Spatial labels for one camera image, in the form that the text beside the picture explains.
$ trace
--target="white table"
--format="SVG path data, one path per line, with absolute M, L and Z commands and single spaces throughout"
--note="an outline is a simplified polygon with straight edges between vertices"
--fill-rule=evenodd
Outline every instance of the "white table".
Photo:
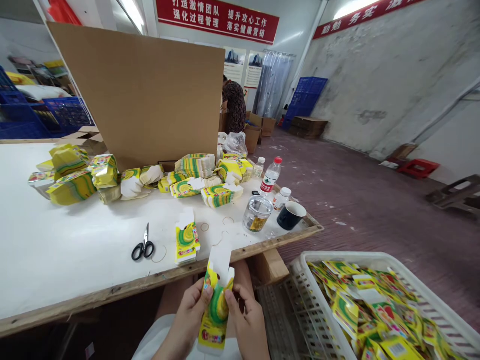
M 50 159 L 52 147 L 0 145 L 0 337 L 201 272 L 220 240 L 232 243 L 236 261 L 322 229 L 308 216 L 292 232 L 285 231 L 274 212 L 263 231 L 247 232 L 242 219 L 259 179 L 241 184 L 243 196 L 218 209 L 205 206 L 200 195 L 175 199 L 159 191 L 108 206 L 98 194 L 72 206 L 56 206 L 27 184 L 36 165 Z M 196 263 L 178 268 L 175 223 L 185 207 L 194 208 L 201 251 Z M 131 259 L 147 223 L 156 246 L 152 259 L 164 257 L 160 263 Z

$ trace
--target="blue plastic crate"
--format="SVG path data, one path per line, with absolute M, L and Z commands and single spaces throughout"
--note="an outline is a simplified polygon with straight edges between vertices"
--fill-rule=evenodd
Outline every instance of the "blue plastic crate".
M 293 118 L 297 117 L 297 116 L 308 117 L 312 114 L 312 111 L 314 110 L 314 107 L 315 107 L 315 105 L 313 105 L 313 106 L 300 106 L 300 105 L 289 106 L 288 111 L 286 112 L 286 115 L 285 115 L 285 120 L 292 121 Z
M 296 92 L 301 94 L 320 95 L 329 80 L 322 77 L 301 77 Z
M 292 126 L 292 122 L 291 121 L 284 121 L 281 128 L 282 129 L 285 129 L 285 130 L 289 130 L 290 127 Z
M 296 91 L 293 94 L 293 97 L 291 98 L 291 102 L 289 106 L 295 106 L 295 105 L 301 104 L 303 102 L 304 97 L 305 97 L 304 93 Z
M 300 105 L 303 107 L 314 108 L 319 98 L 320 98 L 320 94 L 309 94 L 309 93 L 304 94 L 303 101 L 301 102 Z
M 20 91 L 0 91 L 0 104 L 26 104 L 27 99 Z
M 0 122 L 0 139 L 44 139 L 45 129 L 37 122 Z
M 4 68 L 0 66 L 0 92 L 17 92 L 18 89 L 10 80 Z
M 317 94 L 320 96 L 328 81 L 328 79 L 322 77 L 312 77 L 310 81 L 310 89 L 307 91 L 307 93 Z
M 296 86 L 296 92 L 305 94 L 310 88 L 310 79 L 311 77 L 301 77 L 298 81 L 298 85 Z
M 47 138 L 56 138 L 53 134 L 64 134 L 52 112 L 44 104 L 2 105 L 1 109 L 11 122 L 37 123 L 43 127 Z
M 72 127 L 95 126 L 78 97 L 43 99 L 45 105 L 66 130 Z

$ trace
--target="red banner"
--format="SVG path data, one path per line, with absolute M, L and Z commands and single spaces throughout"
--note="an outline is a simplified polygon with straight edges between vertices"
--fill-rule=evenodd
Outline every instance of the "red banner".
M 338 33 L 421 1 L 424 0 L 380 0 L 374 2 L 351 14 L 319 26 L 315 31 L 313 39 L 315 40 Z
M 218 0 L 156 0 L 158 21 L 273 45 L 280 18 Z

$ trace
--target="black mug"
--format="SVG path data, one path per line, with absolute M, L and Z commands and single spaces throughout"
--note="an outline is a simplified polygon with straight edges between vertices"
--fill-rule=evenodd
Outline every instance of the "black mug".
M 276 222 L 282 229 L 290 231 L 306 216 L 307 210 L 305 210 L 302 205 L 294 201 L 289 201 L 281 210 Z

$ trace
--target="tiled floor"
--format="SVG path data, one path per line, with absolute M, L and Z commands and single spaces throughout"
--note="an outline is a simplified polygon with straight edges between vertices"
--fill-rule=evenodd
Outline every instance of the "tiled floor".
M 480 331 L 480 220 L 442 211 L 424 196 L 444 185 L 415 180 L 346 147 L 275 129 L 252 159 L 283 158 L 278 184 L 325 231 L 279 250 L 285 263 L 303 251 L 388 253 Z

